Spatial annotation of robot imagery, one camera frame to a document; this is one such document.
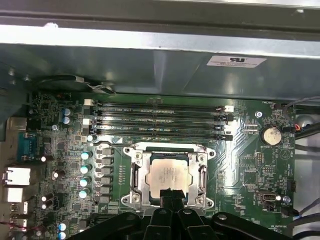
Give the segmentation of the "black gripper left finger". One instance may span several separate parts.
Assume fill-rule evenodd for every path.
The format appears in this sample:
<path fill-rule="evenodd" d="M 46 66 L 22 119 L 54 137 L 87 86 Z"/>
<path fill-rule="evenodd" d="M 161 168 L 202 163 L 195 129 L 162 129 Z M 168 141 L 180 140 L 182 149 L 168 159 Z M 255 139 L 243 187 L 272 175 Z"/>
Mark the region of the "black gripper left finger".
<path fill-rule="evenodd" d="M 132 212 L 121 213 L 91 226 L 70 240 L 170 240 L 177 191 L 160 191 L 160 207 L 151 216 L 140 217 Z"/>

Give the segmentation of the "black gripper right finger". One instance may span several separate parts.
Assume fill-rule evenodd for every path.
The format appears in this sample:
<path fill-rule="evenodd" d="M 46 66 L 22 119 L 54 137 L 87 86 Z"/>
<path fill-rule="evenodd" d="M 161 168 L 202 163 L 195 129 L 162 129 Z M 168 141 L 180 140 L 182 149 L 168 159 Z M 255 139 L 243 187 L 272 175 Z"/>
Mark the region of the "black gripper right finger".
<path fill-rule="evenodd" d="M 227 212 L 210 219 L 184 207 L 182 190 L 172 191 L 172 206 L 188 240 L 290 240 L 291 238 Z"/>

